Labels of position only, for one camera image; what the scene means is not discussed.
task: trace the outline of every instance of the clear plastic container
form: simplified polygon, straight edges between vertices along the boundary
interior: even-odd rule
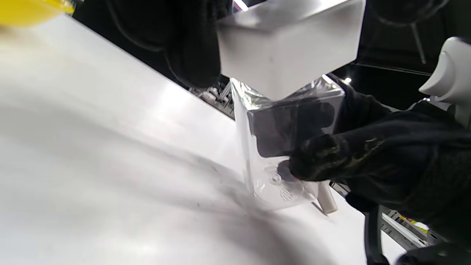
[[[289,155],[305,140],[333,132],[344,91],[325,75],[278,101],[234,78],[230,84],[245,184],[255,203],[274,210],[315,200],[318,184],[294,178]]]

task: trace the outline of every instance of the white robot part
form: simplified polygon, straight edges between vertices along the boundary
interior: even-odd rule
[[[267,0],[218,22],[221,70],[271,100],[357,57],[366,0]]]
[[[466,128],[471,122],[471,43],[452,37],[442,46],[435,71],[419,91],[439,108],[455,105],[455,119]]]

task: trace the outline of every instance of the white tabletop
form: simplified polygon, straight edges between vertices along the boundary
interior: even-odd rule
[[[232,120],[71,18],[0,28],[0,264],[365,264],[340,195],[253,211],[240,168]]]

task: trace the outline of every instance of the gloved hand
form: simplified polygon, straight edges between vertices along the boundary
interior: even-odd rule
[[[379,204],[471,246],[471,133],[426,101],[394,112],[337,80],[346,96],[333,135],[304,142],[290,158],[305,181],[346,184],[361,211]]]

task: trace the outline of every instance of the white cube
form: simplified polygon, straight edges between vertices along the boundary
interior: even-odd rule
[[[357,57],[365,0],[268,0],[218,22],[222,73],[272,100]]]

